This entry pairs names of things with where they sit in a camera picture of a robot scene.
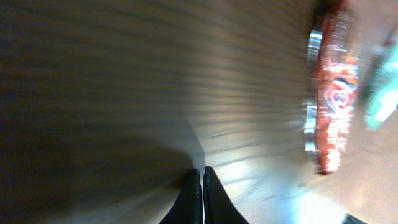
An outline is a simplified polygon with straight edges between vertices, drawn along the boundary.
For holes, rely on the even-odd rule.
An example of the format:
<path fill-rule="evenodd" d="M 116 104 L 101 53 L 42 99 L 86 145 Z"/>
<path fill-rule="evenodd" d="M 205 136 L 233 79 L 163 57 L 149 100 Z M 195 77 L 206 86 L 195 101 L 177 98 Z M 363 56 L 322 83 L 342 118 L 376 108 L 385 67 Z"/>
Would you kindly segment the red Top snack bag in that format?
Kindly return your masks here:
<path fill-rule="evenodd" d="M 305 150 L 318 172 L 336 172 L 345 151 L 358 93 L 356 14 L 346 1 L 317 8 L 308 36 Z"/>

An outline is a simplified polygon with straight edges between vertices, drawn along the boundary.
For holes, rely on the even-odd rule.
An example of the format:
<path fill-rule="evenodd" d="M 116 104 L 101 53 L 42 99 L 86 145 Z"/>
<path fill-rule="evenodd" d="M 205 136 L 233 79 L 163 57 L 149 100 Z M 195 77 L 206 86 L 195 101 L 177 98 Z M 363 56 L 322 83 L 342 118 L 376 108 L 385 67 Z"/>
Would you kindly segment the teal wet wipes pack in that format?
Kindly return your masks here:
<path fill-rule="evenodd" d="M 369 79 L 365 121 L 378 129 L 397 109 L 397 34 L 385 45 Z"/>

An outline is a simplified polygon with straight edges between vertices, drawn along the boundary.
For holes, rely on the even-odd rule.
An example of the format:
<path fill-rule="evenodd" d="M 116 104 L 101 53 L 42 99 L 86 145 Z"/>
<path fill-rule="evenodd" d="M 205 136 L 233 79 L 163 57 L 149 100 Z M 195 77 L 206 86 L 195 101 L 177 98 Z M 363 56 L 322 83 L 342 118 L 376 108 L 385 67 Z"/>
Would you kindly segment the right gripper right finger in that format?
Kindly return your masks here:
<path fill-rule="evenodd" d="M 203 176 L 205 224 L 248 224 L 226 193 L 215 170 L 205 167 Z"/>

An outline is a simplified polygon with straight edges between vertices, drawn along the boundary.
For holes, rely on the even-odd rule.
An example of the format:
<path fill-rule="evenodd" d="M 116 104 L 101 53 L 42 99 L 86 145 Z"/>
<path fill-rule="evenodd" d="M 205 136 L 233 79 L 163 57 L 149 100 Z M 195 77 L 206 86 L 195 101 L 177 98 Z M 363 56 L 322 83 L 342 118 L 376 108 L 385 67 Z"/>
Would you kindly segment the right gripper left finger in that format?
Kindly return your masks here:
<path fill-rule="evenodd" d="M 203 198 L 200 171 L 190 170 L 172 208 L 160 224 L 202 224 Z"/>

